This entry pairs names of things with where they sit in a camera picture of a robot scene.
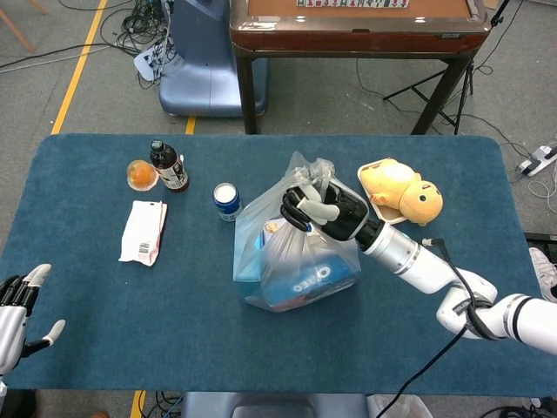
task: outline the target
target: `barcode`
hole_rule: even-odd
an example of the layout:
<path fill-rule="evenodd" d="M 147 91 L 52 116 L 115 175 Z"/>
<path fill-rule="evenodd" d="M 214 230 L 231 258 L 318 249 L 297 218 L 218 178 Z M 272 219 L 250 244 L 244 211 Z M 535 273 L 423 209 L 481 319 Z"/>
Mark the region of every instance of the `barcode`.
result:
<path fill-rule="evenodd" d="M 148 242 L 144 242 L 142 244 L 139 244 L 139 253 L 140 254 L 147 254 L 149 252 L 149 243 Z"/>

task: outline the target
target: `blue tablecloth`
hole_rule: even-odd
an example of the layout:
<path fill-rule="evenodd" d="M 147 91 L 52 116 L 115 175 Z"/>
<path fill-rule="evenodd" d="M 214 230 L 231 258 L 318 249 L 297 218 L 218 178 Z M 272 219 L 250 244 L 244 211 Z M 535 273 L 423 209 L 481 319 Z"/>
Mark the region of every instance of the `blue tablecloth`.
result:
<path fill-rule="evenodd" d="M 232 282 L 234 225 L 218 218 L 216 184 L 247 204 L 284 173 L 292 152 L 328 158 L 361 191 L 358 167 L 394 157 L 433 181 L 445 207 L 415 239 L 443 237 L 453 262 L 504 296 L 539 295 L 498 146 L 479 137 L 157 136 L 185 155 L 190 189 L 134 192 L 127 164 L 152 135 L 69 134 L 39 147 L 0 277 L 53 265 L 30 340 L 59 319 L 57 344 L 5 378 L 13 388 L 395 392 L 452 335 L 436 320 L 446 291 L 424 295 L 369 258 L 354 287 L 288 313 L 248 306 Z M 120 263 L 134 199 L 168 214 L 154 267 Z M 557 360 L 514 340 L 462 340 L 409 392 L 544 395 Z"/>

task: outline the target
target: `white sneaker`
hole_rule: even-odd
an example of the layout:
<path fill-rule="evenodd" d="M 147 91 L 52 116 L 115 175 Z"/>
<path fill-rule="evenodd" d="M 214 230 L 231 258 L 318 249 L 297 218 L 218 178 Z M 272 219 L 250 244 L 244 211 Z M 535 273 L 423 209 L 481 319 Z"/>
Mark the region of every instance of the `white sneaker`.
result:
<path fill-rule="evenodd" d="M 557 267 L 538 248 L 530 248 L 530 257 L 540 283 L 541 294 L 546 300 L 557 303 Z"/>

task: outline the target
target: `brown bottle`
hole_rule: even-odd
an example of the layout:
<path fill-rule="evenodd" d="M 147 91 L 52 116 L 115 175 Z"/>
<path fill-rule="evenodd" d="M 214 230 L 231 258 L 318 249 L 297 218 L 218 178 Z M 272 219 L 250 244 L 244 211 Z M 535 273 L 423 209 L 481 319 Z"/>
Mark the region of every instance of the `brown bottle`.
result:
<path fill-rule="evenodd" d="M 174 148 L 160 140 L 151 143 L 151 162 L 163 183 L 171 192 L 183 192 L 190 185 L 182 160 Z"/>

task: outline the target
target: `table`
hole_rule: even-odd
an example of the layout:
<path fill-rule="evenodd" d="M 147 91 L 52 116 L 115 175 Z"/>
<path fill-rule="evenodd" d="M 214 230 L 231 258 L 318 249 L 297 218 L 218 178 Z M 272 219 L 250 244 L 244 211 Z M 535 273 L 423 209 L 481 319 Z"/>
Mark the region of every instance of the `table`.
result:
<path fill-rule="evenodd" d="M 395 392 L 453 337 L 435 320 L 444 291 L 419 293 L 365 257 L 358 284 L 287 313 L 245 304 L 232 282 L 234 225 L 219 219 L 212 190 L 230 181 L 247 204 L 279 180 L 295 150 L 330 159 L 359 192 L 364 163 L 392 156 L 419 169 L 446 205 L 429 226 L 400 229 L 445 238 L 453 262 L 492 281 L 500 296 L 539 294 L 491 139 L 156 138 L 185 155 L 187 192 L 128 187 L 125 167 L 148 156 L 152 135 L 59 135 L 38 148 L 0 277 L 50 262 L 28 337 L 60 318 L 67 325 L 53 347 L 6 377 L 11 388 Z M 117 261 L 134 199 L 168 204 L 151 268 Z M 409 390 L 542 396 L 554 392 L 557 377 L 547 370 L 556 366 L 517 341 L 463 340 Z"/>
<path fill-rule="evenodd" d="M 245 133 L 257 133 L 252 60 L 257 57 L 440 59 L 447 63 L 412 134 L 425 134 L 486 40 L 482 0 L 410 0 L 406 9 L 298 7 L 295 0 L 232 0 Z"/>

